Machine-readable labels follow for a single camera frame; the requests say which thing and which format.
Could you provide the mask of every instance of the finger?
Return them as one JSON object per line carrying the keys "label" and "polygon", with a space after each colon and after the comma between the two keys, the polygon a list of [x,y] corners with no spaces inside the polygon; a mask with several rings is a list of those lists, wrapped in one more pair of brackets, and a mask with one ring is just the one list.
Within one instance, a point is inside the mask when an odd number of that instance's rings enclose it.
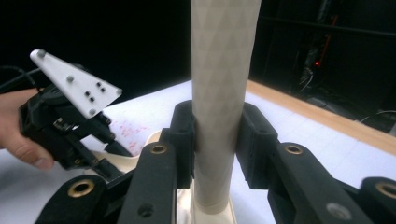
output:
{"label": "finger", "polygon": [[16,158],[40,170],[49,170],[53,166],[53,158],[46,149],[20,134],[13,134],[5,147]]}

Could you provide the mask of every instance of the white cylinder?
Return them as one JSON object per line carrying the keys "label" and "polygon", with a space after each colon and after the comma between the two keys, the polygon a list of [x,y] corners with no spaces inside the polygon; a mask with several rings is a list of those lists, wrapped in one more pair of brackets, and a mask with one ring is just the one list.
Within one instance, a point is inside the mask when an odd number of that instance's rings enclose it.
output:
{"label": "white cylinder", "polygon": [[191,0],[196,204],[227,206],[261,0]]}

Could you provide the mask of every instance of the wooden table edge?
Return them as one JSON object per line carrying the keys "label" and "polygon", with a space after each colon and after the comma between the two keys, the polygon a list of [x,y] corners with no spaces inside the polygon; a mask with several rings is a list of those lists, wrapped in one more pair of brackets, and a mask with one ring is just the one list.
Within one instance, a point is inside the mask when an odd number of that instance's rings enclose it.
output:
{"label": "wooden table edge", "polygon": [[247,91],[396,156],[396,137],[390,134],[380,132],[358,121],[346,119],[251,80],[247,81]]}

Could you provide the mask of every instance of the hand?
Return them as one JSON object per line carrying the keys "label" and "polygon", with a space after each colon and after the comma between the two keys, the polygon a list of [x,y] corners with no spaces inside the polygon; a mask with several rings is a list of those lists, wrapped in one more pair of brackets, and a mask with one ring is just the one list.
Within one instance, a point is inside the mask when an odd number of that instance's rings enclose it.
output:
{"label": "hand", "polygon": [[31,89],[0,94],[0,148],[41,170],[49,170],[54,163],[52,156],[38,143],[21,135],[19,126],[19,107],[36,93]]}

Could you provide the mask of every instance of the white table surface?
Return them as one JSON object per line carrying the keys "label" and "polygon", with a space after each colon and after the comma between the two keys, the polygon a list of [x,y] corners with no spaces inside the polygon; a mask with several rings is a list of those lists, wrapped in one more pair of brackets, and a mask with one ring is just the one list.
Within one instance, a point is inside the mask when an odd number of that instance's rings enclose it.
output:
{"label": "white table surface", "polygon": [[[156,91],[105,109],[118,141],[138,153],[147,138],[169,127],[174,106],[191,99],[191,82]],[[396,157],[347,135],[302,117],[279,105],[247,93],[246,102],[256,105],[272,123],[281,142],[308,147],[333,177],[356,188],[366,176],[396,179]],[[84,144],[94,150],[104,145],[92,138]],[[82,171],[65,171],[58,164],[38,171],[0,150],[0,223],[34,223],[51,195]],[[251,190],[235,159],[231,198],[238,223],[275,223],[265,190]]]}

